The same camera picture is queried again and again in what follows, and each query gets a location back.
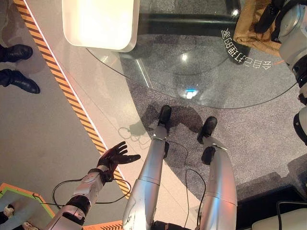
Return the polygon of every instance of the chinese characters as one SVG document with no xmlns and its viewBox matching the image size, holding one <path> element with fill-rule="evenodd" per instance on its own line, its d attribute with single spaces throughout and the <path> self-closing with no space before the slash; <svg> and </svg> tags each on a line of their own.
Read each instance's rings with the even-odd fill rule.
<svg viewBox="0 0 307 230">
<path fill-rule="evenodd" d="M 232 56 L 238 63 L 241 63 L 244 61 L 244 66 L 252 67 L 255 69 L 264 68 L 265 70 L 272 67 L 271 61 L 263 61 L 263 60 L 253 60 L 250 57 L 247 57 L 246 55 L 243 55 L 241 52 L 238 51 L 237 47 L 233 43 L 233 40 L 230 35 L 230 31 L 227 28 L 227 30 L 222 30 L 222 39 L 224 41 L 224 45 L 226 47 L 227 53 Z"/>
</svg>

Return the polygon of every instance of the glass table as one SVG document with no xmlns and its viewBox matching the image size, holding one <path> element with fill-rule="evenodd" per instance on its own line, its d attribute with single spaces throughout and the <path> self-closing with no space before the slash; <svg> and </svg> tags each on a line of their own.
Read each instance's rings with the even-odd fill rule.
<svg viewBox="0 0 307 230">
<path fill-rule="evenodd" d="M 264 103 L 289 90 L 295 77 L 280 57 L 232 41 L 243 4 L 141 0 L 132 51 L 88 50 L 126 78 L 176 98 L 213 108 Z"/>
</svg>

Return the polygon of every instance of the wire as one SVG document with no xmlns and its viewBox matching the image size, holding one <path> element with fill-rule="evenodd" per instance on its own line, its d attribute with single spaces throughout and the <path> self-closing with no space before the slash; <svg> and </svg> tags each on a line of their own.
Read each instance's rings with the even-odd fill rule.
<svg viewBox="0 0 307 230">
<path fill-rule="evenodd" d="M 203 192 L 203 195 L 202 195 L 202 198 L 201 198 L 201 202 L 200 202 L 200 206 L 198 208 L 198 213 L 197 213 L 197 226 L 198 226 L 198 223 L 199 223 L 199 215 L 200 215 L 202 200 L 203 200 L 203 198 L 205 196 L 205 193 L 206 193 L 206 183 L 205 183 L 205 180 L 203 179 L 203 177 L 197 171 L 195 171 L 193 169 L 187 169 L 186 170 L 186 175 L 185 175 L 185 182 L 186 182 L 186 192 L 187 192 L 187 201 L 188 201 L 188 215 L 187 215 L 187 218 L 186 218 L 186 222 L 184 224 L 184 228 L 186 227 L 186 224 L 187 224 L 187 221 L 188 221 L 188 217 L 189 217 L 189 196 L 188 196 L 188 183 L 187 183 L 187 174 L 188 174 L 189 170 L 197 173 L 197 175 L 200 176 L 200 178 L 202 179 L 202 181 L 203 181 L 203 183 L 205 185 L 205 189 L 204 189 L 204 192 Z"/>
<path fill-rule="evenodd" d="M 59 204 L 57 203 L 57 201 L 56 201 L 56 199 L 55 199 L 55 192 L 56 192 L 56 190 L 57 190 L 62 184 L 66 184 L 66 183 L 70 183 L 70 182 L 78 182 L 78 181 L 81 181 L 82 179 L 83 179 L 83 178 L 77 179 L 77 180 L 67 180 L 67 181 L 63 181 L 63 182 L 57 184 L 57 186 L 55 186 L 54 189 L 53 189 L 53 191 L 52 191 L 52 200 L 53 200 L 54 204 L 52 204 L 52 203 L 41 203 L 41 204 L 56 205 L 58 209 L 61 209 L 60 206 L 64 206 L 64 205 L 59 205 Z M 111 202 L 96 202 L 96 204 L 112 204 L 112 203 L 115 203 L 115 202 L 119 201 L 120 199 L 124 198 L 126 195 L 128 195 L 128 194 L 131 192 L 131 185 L 130 185 L 130 183 L 129 183 L 128 181 L 123 180 L 123 179 L 113 179 L 113 181 L 124 181 L 124 182 L 126 182 L 126 183 L 129 185 L 129 191 L 128 191 L 125 195 L 121 196 L 121 197 L 120 197 L 119 199 L 117 199 L 117 200 L 114 200 L 114 201 L 111 201 Z"/>
<path fill-rule="evenodd" d="M 282 216 L 280 214 L 280 204 L 294 204 L 294 205 L 307 205 L 305 202 L 300 201 L 278 201 L 276 203 L 276 210 L 277 210 L 277 216 L 278 216 L 278 226 L 279 230 L 283 230 L 282 226 Z"/>
<path fill-rule="evenodd" d="M 189 155 L 189 151 L 187 150 L 187 148 L 184 147 L 183 145 L 181 145 L 180 143 L 172 141 L 172 140 L 168 140 L 168 142 L 175 143 L 175 144 L 177 144 L 177 145 L 179 145 L 179 146 L 181 146 L 181 147 L 183 147 L 185 149 L 187 154 L 186 154 L 186 157 L 184 159 L 184 168 L 186 168 L 187 158 L 188 158 L 188 155 Z M 198 208 L 198 213 L 197 213 L 197 226 L 198 226 L 198 223 L 199 223 L 199 216 L 200 216 L 200 212 L 201 212 L 201 204 L 202 204 L 203 198 L 205 197 L 205 193 L 206 193 L 206 183 L 205 183 L 205 180 L 203 179 L 203 177 L 197 171 L 195 171 L 193 169 L 187 169 L 186 170 L 186 175 L 185 175 L 185 183 L 186 183 L 187 202 L 188 202 L 188 215 L 187 215 L 187 219 L 186 219 L 186 222 L 184 224 L 184 227 L 186 227 L 186 224 L 187 224 L 187 221 L 188 221 L 188 218 L 189 218 L 189 197 L 188 197 L 188 183 L 187 183 L 187 172 L 188 172 L 188 170 L 192 170 L 192 171 L 196 172 L 201 177 L 201 179 L 202 179 L 202 181 L 203 181 L 203 183 L 205 185 L 205 189 L 204 189 L 204 192 L 202 194 L 200 206 Z"/>
<path fill-rule="evenodd" d="M 123 180 L 123 179 L 113 179 L 113 180 L 114 181 L 124 181 L 127 184 L 129 184 L 129 191 L 125 195 L 123 195 L 120 198 L 118 198 L 117 200 L 114 200 L 114 201 L 111 201 L 111 202 L 96 202 L 96 204 L 112 204 L 112 203 L 115 203 L 115 202 L 119 201 L 120 199 L 124 198 L 126 195 L 128 195 L 131 192 L 131 185 L 130 185 L 130 183 L 128 181 Z"/>
<path fill-rule="evenodd" d="M 181 145 L 180 143 L 175 142 L 175 141 L 172 141 L 172 140 L 167 140 L 167 142 L 171 142 L 171 143 L 177 144 L 177 145 L 179 145 L 179 146 L 181 146 L 181 147 L 183 147 L 183 148 L 185 149 L 185 151 L 187 152 L 187 154 L 186 154 L 186 157 L 185 157 L 185 159 L 184 159 L 184 165 L 183 165 L 183 167 L 186 168 L 187 158 L 188 158 L 188 155 L 189 155 L 189 151 L 187 150 L 187 148 L 184 147 L 183 145 Z"/>
<path fill-rule="evenodd" d="M 81 179 L 76 179 L 76 180 L 67 180 L 67 181 L 63 181 L 59 184 L 57 184 L 54 189 L 52 190 L 52 200 L 53 200 L 53 203 L 57 206 L 58 209 L 61 209 L 60 208 L 60 205 L 57 204 L 56 202 L 56 198 L 55 198 L 55 192 L 56 190 L 58 189 L 58 187 L 60 187 L 62 184 L 66 184 L 66 183 L 70 183 L 70 182 L 77 182 L 77 181 L 81 181 L 83 178 Z"/>
<path fill-rule="evenodd" d="M 41 205 L 56 205 L 56 204 L 52 204 L 52 203 L 40 203 Z"/>
</svg>

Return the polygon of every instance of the black metal frame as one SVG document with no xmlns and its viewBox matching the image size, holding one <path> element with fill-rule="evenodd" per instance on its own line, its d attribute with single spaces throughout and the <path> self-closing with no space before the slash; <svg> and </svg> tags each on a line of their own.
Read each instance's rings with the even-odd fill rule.
<svg viewBox="0 0 307 230">
<path fill-rule="evenodd" d="M 229 15 L 140 13 L 138 34 L 221 36 L 221 30 L 235 30 L 241 11 L 239 0 L 225 0 Z"/>
</svg>

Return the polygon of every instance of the brown bag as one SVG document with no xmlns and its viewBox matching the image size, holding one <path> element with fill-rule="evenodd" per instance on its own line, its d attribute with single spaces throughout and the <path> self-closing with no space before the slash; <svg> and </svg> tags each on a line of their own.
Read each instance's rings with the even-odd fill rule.
<svg viewBox="0 0 307 230">
<path fill-rule="evenodd" d="M 279 43 L 271 41 L 271 33 L 275 29 L 275 22 L 263 34 L 254 31 L 270 0 L 246 0 L 239 21 L 236 24 L 234 40 L 239 44 L 259 49 L 275 56 L 279 55 Z"/>
</svg>

